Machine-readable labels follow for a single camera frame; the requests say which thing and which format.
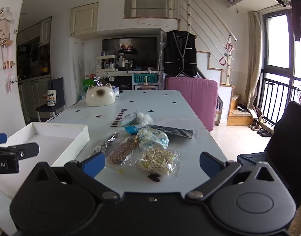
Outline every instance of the pink cushion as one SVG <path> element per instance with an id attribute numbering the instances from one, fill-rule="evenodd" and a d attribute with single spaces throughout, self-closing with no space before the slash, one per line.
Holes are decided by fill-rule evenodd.
<path id="1" fill-rule="evenodd" d="M 169 77 L 166 90 L 178 90 L 210 132 L 214 129 L 218 96 L 217 82 L 207 79 Z"/>

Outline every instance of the white box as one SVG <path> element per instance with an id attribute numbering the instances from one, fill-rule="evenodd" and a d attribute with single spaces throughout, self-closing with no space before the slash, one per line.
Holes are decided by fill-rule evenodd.
<path id="1" fill-rule="evenodd" d="M 26 177 L 38 162 L 59 167 L 74 160 L 89 141 L 87 125 L 32 122 L 9 137 L 1 147 L 37 143 L 39 154 L 19 162 L 19 173 L 1 174 L 0 190 L 14 197 Z"/>

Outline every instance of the cat face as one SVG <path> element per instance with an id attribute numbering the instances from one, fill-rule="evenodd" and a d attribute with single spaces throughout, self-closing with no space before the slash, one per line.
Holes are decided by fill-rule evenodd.
<path id="1" fill-rule="evenodd" d="M 90 85 L 87 90 L 86 103 L 88 106 L 106 106 L 115 102 L 115 94 L 110 83 L 106 86 L 94 87 Z"/>

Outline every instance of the hanging black vest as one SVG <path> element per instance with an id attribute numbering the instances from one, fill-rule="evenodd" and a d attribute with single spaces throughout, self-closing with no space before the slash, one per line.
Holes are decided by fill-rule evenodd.
<path id="1" fill-rule="evenodd" d="M 195 35 L 178 30 L 168 32 L 164 53 L 166 74 L 173 77 L 181 73 L 189 77 L 196 75 Z"/>

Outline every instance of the cat ear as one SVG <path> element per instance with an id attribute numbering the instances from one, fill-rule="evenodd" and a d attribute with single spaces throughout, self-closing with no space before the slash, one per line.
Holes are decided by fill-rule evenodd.
<path id="1" fill-rule="evenodd" d="M 106 84 L 106 87 L 112 89 L 112 85 L 109 82 Z"/>

